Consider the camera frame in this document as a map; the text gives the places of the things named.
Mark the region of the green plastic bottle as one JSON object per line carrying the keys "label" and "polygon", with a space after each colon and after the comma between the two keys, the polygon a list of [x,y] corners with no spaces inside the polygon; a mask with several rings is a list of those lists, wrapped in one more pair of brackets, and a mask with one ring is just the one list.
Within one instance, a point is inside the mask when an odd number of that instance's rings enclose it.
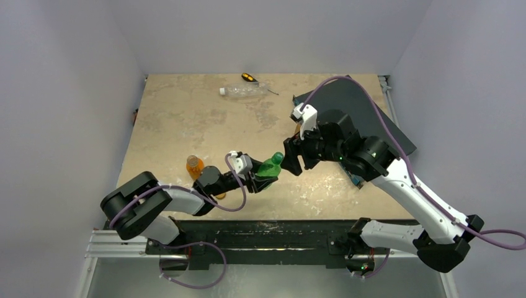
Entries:
{"label": "green plastic bottle", "polygon": [[263,190],[265,190],[278,180],[278,176],[282,170],[281,163],[274,163],[272,157],[265,161],[254,160],[254,162],[256,165],[256,178],[259,178],[263,182]]}

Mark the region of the clear plastic bottle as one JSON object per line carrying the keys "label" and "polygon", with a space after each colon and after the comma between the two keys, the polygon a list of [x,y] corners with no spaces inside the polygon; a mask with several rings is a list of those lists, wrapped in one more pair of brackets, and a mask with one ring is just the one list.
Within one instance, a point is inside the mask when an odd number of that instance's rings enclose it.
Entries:
{"label": "clear plastic bottle", "polygon": [[219,88],[219,94],[226,97],[246,98],[263,96],[268,93],[267,85],[258,82],[241,82]]}

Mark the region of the green bottle cap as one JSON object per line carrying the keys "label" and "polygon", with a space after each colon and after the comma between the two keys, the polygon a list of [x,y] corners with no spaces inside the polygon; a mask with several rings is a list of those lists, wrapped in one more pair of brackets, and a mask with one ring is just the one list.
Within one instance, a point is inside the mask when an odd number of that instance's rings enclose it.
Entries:
{"label": "green bottle cap", "polygon": [[283,161],[283,159],[284,159],[284,155],[283,155],[283,153],[281,153],[281,152],[279,152],[279,151],[278,151],[278,152],[275,152],[275,153],[273,154],[273,156],[272,156],[272,161],[273,161],[274,163],[278,163],[278,164],[280,164],[280,163]]}

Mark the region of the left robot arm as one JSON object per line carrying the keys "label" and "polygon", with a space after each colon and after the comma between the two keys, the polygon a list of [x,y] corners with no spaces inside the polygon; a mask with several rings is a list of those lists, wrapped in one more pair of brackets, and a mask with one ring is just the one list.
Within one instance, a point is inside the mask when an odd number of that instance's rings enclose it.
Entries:
{"label": "left robot arm", "polygon": [[221,173],[206,166],[192,187],[160,183],[150,171],[144,171],[106,195],[100,208],[122,240],[143,236],[156,240],[170,254],[183,250],[185,237],[176,221],[162,216],[164,211],[183,212],[195,217],[214,208],[235,212],[235,207],[219,205],[217,196],[240,189],[246,205],[248,193],[258,193],[278,180],[276,175],[259,176],[263,163],[241,155]]}

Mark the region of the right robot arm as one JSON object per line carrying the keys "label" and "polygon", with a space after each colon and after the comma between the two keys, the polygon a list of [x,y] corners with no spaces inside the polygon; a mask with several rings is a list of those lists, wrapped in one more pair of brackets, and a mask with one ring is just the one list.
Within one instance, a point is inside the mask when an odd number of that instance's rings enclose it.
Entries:
{"label": "right robot arm", "polygon": [[407,163],[389,144],[376,136],[363,137],[349,115],[330,110],[294,111],[290,115],[300,129],[283,145],[282,169],[295,176],[314,168],[320,161],[344,165],[351,173],[382,189],[408,211],[417,225],[398,225],[361,218],[348,236],[350,248],[362,253],[367,248],[390,248],[416,256],[428,267],[448,273],[466,257],[473,236],[463,227],[480,231],[477,215],[465,215],[441,199],[430,202],[422,194],[425,185],[412,181]]}

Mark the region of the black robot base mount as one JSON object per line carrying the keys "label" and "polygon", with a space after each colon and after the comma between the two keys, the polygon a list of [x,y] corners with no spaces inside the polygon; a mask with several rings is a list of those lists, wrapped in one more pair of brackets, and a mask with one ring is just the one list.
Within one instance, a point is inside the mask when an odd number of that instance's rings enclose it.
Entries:
{"label": "black robot base mount", "polygon": [[352,266],[369,255],[381,256],[386,248],[367,248],[352,227],[355,220],[182,220],[185,233],[176,244],[163,247],[149,239],[146,254],[162,259],[189,257],[191,270],[211,264],[323,265],[327,269]]}

